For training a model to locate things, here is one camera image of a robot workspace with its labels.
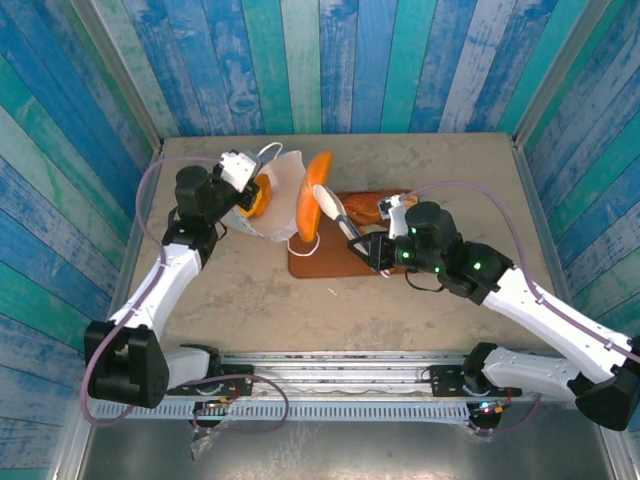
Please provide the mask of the yellow fake doughnut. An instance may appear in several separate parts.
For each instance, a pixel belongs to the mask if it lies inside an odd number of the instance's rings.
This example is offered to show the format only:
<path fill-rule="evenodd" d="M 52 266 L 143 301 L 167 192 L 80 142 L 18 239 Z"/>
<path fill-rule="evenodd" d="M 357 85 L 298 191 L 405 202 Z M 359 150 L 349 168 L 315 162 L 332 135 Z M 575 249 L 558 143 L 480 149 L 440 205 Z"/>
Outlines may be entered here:
<path fill-rule="evenodd" d="M 255 178 L 255 183 L 259 188 L 258 194 L 252 207 L 244 212 L 246 218 L 262 216 L 272 200 L 273 190 L 269 176 L 267 174 L 259 174 Z"/>

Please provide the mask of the white paper bag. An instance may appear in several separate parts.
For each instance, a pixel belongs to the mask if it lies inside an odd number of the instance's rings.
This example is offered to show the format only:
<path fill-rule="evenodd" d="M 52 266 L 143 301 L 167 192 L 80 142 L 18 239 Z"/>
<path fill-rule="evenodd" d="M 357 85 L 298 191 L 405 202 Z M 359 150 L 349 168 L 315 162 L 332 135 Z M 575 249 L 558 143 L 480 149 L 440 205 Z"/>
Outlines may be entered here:
<path fill-rule="evenodd" d="M 296 203 L 306 169 L 300 151 L 282 153 L 282 150 L 281 142 L 272 142 L 257 154 L 250 151 L 240 152 L 258 162 L 258 170 L 253 180 L 259 174 L 269 176 L 273 196 L 260 217 L 246 218 L 240 207 L 234 207 L 222 219 L 226 226 L 274 243 L 288 243 L 298 232 Z"/>

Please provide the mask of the brown flaky fake pastry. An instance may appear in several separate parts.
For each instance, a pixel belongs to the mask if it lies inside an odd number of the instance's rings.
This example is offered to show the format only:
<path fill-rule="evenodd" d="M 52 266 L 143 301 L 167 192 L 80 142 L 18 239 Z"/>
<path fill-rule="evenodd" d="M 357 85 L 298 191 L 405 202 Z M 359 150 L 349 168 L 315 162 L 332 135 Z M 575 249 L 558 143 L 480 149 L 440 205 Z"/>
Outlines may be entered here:
<path fill-rule="evenodd" d="M 384 194 L 376 192 L 356 193 L 348 196 L 343 205 L 347 215 L 361 225 L 377 224 L 382 220 L 379 202 Z"/>

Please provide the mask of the long orange fake baguette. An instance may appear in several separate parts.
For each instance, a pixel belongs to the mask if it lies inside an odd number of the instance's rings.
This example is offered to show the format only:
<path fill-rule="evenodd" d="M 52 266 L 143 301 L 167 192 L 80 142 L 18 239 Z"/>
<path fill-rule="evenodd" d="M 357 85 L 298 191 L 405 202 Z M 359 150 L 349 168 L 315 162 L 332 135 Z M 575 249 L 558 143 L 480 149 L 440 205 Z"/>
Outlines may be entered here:
<path fill-rule="evenodd" d="M 326 185 L 333 165 L 334 154 L 324 151 L 316 155 L 306 169 L 296 203 L 296 226 L 302 241 L 312 242 L 319 228 L 321 207 L 313 194 L 316 185 Z"/>

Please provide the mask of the brown plastic tray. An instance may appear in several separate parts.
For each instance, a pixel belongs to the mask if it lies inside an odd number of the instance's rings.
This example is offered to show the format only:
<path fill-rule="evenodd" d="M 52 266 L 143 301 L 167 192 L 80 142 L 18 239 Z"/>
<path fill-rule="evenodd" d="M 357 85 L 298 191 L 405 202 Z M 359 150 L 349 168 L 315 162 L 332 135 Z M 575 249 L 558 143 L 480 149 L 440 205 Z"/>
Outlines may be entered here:
<path fill-rule="evenodd" d="M 348 196 L 361 192 L 339 192 L 337 196 L 344 201 Z M 406 189 L 387 189 L 371 191 L 389 197 L 395 194 L 408 193 Z M 377 224 L 388 229 L 389 222 L 381 220 Z M 371 268 L 347 248 L 348 239 L 341 229 L 325 214 L 322 214 L 318 233 L 320 245 L 308 257 L 299 257 L 288 253 L 289 273 L 297 279 L 326 279 L 343 277 L 360 277 L 376 275 Z"/>

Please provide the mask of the grey metal base panel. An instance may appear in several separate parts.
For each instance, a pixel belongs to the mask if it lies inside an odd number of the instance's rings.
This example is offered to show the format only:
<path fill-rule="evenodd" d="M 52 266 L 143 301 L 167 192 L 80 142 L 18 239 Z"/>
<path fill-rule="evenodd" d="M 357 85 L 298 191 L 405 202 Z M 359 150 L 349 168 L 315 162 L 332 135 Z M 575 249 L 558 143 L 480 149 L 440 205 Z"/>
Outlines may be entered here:
<path fill-rule="evenodd" d="M 613 480 L 598 430 L 544 408 L 489 438 L 428 423 L 290 422 L 219 437 L 198 462 L 181 421 L 128 421 L 92 434 L 80 480 Z"/>

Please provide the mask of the clear plastic scrap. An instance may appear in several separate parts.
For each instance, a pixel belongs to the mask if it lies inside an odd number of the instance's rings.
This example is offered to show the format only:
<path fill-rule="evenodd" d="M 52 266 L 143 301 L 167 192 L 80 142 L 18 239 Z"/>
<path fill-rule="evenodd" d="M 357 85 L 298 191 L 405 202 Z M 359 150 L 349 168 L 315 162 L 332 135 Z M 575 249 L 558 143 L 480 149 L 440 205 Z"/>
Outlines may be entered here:
<path fill-rule="evenodd" d="M 196 431 L 190 445 L 191 459 L 198 462 L 203 456 L 206 456 L 218 443 L 220 436 L 220 432 L 210 429 Z"/>

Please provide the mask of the aluminium mounting rail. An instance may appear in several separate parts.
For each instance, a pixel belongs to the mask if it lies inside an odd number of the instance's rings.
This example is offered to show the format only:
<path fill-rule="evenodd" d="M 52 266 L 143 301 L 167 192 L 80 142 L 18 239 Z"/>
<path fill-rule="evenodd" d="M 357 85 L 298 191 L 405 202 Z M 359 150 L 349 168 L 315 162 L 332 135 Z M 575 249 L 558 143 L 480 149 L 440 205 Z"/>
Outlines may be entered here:
<path fill-rule="evenodd" d="M 254 352 L 225 354 L 221 364 L 252 365 L 296 400 L 480 400 L 505 397 L 434 397 L 427 369 L 460 365 L 466 383 L 506 388 L 508 395 L 541 394 L 574 401 L 595 383 L 564 358 L 481 344 L 469 354 L 451 352 Z"/>

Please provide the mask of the aluminium frame post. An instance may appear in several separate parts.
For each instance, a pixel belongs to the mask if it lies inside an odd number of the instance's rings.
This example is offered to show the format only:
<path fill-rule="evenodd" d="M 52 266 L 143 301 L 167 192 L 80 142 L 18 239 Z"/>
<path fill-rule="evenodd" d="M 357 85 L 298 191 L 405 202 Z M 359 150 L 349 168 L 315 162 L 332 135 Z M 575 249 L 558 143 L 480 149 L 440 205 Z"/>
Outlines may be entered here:
<path fill-rule="evenodd" d="M 555 54 L 514 129 L 512 143 L 515 149 L 524 148 L 609 3 L 610 0 L 578 0 L 579 12 L 563 34 L 559 32 L 559 21 L 551 20 L 552 32 L 558 40 Z"/>
<path fill-rule="evenodd" d="M 133 81 L 133 77 L 107 29 L 94 0 L 70 0 L 104 63 L 114 77 L 146 140 L 155 152 L 162 149 L 162 139 Z"/>

